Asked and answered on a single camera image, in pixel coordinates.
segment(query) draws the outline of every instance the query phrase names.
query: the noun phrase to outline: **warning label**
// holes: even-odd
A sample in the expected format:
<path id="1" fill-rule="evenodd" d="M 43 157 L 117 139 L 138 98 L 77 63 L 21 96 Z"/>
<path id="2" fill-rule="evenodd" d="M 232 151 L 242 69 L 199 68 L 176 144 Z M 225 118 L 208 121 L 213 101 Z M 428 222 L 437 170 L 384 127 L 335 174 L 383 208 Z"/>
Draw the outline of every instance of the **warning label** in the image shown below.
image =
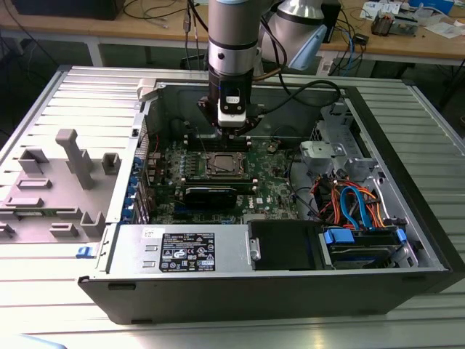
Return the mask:
<path id="1" fill-rule="evenodd" d="M 215 271 L 214 233 L 163 234 L 160 270 Z"/>

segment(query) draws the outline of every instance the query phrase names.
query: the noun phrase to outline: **paper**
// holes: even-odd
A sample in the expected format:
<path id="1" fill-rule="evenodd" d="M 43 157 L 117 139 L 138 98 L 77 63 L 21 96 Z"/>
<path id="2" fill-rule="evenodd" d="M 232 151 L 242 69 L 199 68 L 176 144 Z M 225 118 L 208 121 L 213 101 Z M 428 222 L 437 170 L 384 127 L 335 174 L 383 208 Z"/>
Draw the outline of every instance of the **paper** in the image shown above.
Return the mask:
<path id="1" fill-rule="evenodd" d="M 397 15 L 399 13 L 401 4 L 402 2 L 389 2 L 388 4 L 373 1 L 366 2 L 363 4 L 360 18 L 375 20 L 379 10 L 382 12 L 391 12 L 392 14 Z"/>
<path id="2" fill-rule="evenodd" d="M 444 36 L 448 39 L 455 38 L 456 36 L 462 35 L 463 33 L 463 28 L 456 27 L 454 25 L 450 25 L 444 22 L 430 25 L 428 27 L 425 27 L 425 29 L 432 31 L 433 33 L 439 34 L 441 36 Z"/>

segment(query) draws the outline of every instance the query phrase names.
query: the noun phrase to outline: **wooden table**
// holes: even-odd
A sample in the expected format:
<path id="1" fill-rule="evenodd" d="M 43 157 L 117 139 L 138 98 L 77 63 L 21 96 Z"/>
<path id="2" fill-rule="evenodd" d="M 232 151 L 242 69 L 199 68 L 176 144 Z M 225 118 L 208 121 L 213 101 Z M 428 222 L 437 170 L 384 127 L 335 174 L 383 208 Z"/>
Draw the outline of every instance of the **wooden table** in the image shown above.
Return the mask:
<path id="1" fill-rule="evenodd" d="M 459 65 L 465 58 L 465 36 L 446 39 L 424 28 L 419 28 L 415 37 L 374 36 L 371 34 L 371 21 L 360 20 L 360 9 L 364 0 L 342 0 L 349 22 L 358 33 L 368 35 L 370 40 L 364 54 L 366 60 L 385 60 L 407 63 L 429 63 L 442 65 Z M 183 47 L 185 34 L 182 30 L 184 12 L 167 17 L 165 29 L 153 25 L 146 20 L 131 18 L 121 13 L 114 21 L 101 21 L 81 18 L 61 18 L 44 16 L 22 16 L 7 1 L 10 11 L 17 20 L 28 30 L 35 39 L 77 41 L 84 42 L 89 49 L 92 62 L 96 66 L 103 66 L 104 61 L 100 53 L 101 44 L 125 44 L 146 47 Z M 144 0 L 144 7 L 169 4 L 169 0 Z M 179 1 L 168 9 L 157 9 L 152 13 L 162 15 L 185 7 L 185 1 Z M 197 7 L 202 18 L 208 22 L 208 7 Z M 138 3 L 131 5 L 127 11 L 133 15 L 142 14 Z M 465 10 L 454 8 L 452 16 L 465 17 Z M 0 5 L 0 29 L 2 35 L 13 38 L 26 38 L 18 25 L 9 16 L 3 4 Z M 208 34 L 199 25 L 198 34 L 201 48 L 206 48 Z M 193 32 L 190 34 L 189 47 L 194 48 Z M 341 57 L 347 49 L 347 44 L 340 32 L 335 32 L 329 44 L 323 44 L 319 54 L 323 57 L 319 73 L 327 73 L 333 59 Z"/>

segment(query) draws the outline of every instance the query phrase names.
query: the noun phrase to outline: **gray plastic part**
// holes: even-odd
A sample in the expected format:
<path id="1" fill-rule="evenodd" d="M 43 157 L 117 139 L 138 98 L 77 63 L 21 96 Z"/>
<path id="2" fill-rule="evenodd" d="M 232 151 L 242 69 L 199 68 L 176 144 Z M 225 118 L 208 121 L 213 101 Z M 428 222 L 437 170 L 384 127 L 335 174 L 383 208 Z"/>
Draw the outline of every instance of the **gray plastic part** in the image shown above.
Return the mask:
<path id="1" fill-rule="evenodd" d="M 79 234 L 73 223 L 52 223 L 50 233 L 55 238 L 75 238 Z"/>
<path id="2" fill-rule="evenodd" d="M 118 153 L 105 153 L 102 158 L 102 167 L 106 175 L 117 175 L 121 166 Z"/>
<path id="3" fill-rule="evenodd" d="M 99 212 L 107 216 L 111 196 L 118 176 L 107 176 L 102 168 L 101 158 L 93 159 L 92 190 L 82 190 L 81 184 L 66 165 L 67 159 L 49 159 L 49 163 L 39 164 L 41 177 L 34 180 L 49 179 L 53 185 L 47 189 L 19 189 L 16 185 L 21 180 L 30 180 L 21 172 L 16 183 L 10 188 L 7 197 L 0 204 L 0 222 L 8 223 L 14 230 L 11 239 L 0 239 L 0 244 L 11 243 L 54 243 L 66 242 L 70 238 L 54 237 L 49 229 L 52 223 L 71 222 L 78 231 L 72 242 L 96 242 L 101 236 L 87 236 L 81 227 L 83 212 L 88 212 L 92 218 Z M 6 206 L 9 198 L 40 197 L 44 201 L 42 207 L 11 207 Z"/>
<path id="4" fill-rule="evenodd" d="M 99 212 L 95 222 L 89 216 L 89 213 L 85 212 L 82 216 L 81 227 L 84 229 L 84 232 L 87 236 L 100 237 L 103 235 L 105 230 L 105 217 L 103 213 Z"/>
<path id="5" fill-rule="evenodd" d="M 49 189 L 52 187 L 52 182 L 49 179 L 40 180 L 20 180 L 16 186 L 19 189 Z"/>
<path id="6" fill-rule="evenodd" d="M 62 220 L 80 220 L 82 212 L 79 207 L 75 207 L 74 209 L 63 209 L 63 211 L 57 211 L 57 216 Z"/>
<path id="7" fill-rule="evenodd" d="M 42 207 L 44 200 L 41 198 L 9 198 L 5 206 L 11 207 Z"/>
<path id="8" fill-rule="evenodd" d="M 0 220 L 20 220 L 21 217 L 15 214 L 14 211 L 1 211 Z"/>
<path id="9" fill-rule="evenodd" d="M 87 152 L 87 149 L 82 149 L 81 150 L 81 156 L 82 159 L 84 160 L 84 164 L 86 165 L 87 169 L 92 172 L 92 169 L 94 168 L 94 163 L 90 159 L 89 153 Z M 71 173 L 74 172 L 74 165 L 71 163 L 71 161 L 66 161 L 66 164 L 68 165 L 68 168 L 70 169 Z"/>
<path id="10" fill-rule="evenodd" d="M 41 149 L 26 149 L 18 162 L 24 172 L 33 177 L 34 175 L 42 175 L 39 164 L 47 163 L 49 160 Z"/>
<path id="11" fill-rule="evenodd" d="M 61 129 L 58 131 L 55 141 L 65 149 L 66 155 L 70 161 L 74 172 L 84 190 L 92 189 L 94 181 L 90 177 L 89 162 L 83 157 L 83 153 L 76 144 L 78 133 L 75 129 Z"/>
<path id="12" fill-rule="evenodd" d="M 11 238 L 15 230 L 8 224 L 0 222 L 0 238 Z"/>

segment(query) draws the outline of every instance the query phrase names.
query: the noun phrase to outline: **blue clip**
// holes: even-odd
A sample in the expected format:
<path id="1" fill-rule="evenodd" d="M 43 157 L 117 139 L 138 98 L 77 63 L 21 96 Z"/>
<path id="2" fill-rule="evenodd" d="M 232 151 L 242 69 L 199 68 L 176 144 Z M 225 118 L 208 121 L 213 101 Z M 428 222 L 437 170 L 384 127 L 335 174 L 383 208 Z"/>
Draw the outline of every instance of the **blue clip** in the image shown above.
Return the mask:
<path id="1" fill-rule="evenodd" d="M 400 242 L 404 243 L 407 241 L 407 236 L 403 229 L 397 229 L 397 237 L 399 238 Z"/>
<path id="2" fill-rule="evenodd" d="M 134 176 L 131 176 L 129 178 L 129 184 L 131 184 L 131 185 L 136 185 L 138 182 L 139 182 L 139 180 Z"/>
<path id="3" fill-rule="evenodd" d="M 124 198 L 124 205 L 125 206 L 131 206 L 133 202 L 134 202 L 134 199 L 132 199 L 132 198 Z"/>
<path id="4" fill-rule="evenodd" d="M 365 202 L 363 200 L 362 193 L 358 191 L 357 188 L 355 187 L 345 187 L 344 190 L 341 192 L 341 211 L 342 214 L 349 220 L 353 225 L 355 229 L 360 229 L 358 226 L 357 222 L 350 216 L 349 212 L 347 211 L 346 208 L 346 192 L 347 191 L 353 191 L 355 193 L 355 196 L 357 197 L 358 200 L 358 206 L 360 207 L 360 216 L 362 217 L 362 222 L 365 228 L 371 229 L 373 226 L 371 224 L 370 217 L 366 214 L 365 211 Z"/>
<path id="5" fill-rule="evenodd" d="M 92 256 L 92 248 L 88 246 L 79 247 L 78 253 L 76 253 L 76 258 L 78 259 L 94 258 L 94 256 Z"/>
<path id="6" fill-rule="evenodd" d="M 352 231 L 350 229 L 328 229 L 324 233 L 325 241 L 327 244 L 332 244 L 333 242 L 336 243 L 354 243 L 355 239 L 352 235 Z"/>
<path id="7" fill-rule="evenodd" d="M 121 211 L 121 216 L 125 217 L 125 218 L 130 218 L 132 217 L 132 210 L 131 209 L 123 209 Z"/>
<path id="8" fill-rule="evenodd" d="M 126 191 L 129 195 L 133 195 L 136 193 L 136 189 L 132 186 L 129 186 L 127 191 Z"/>

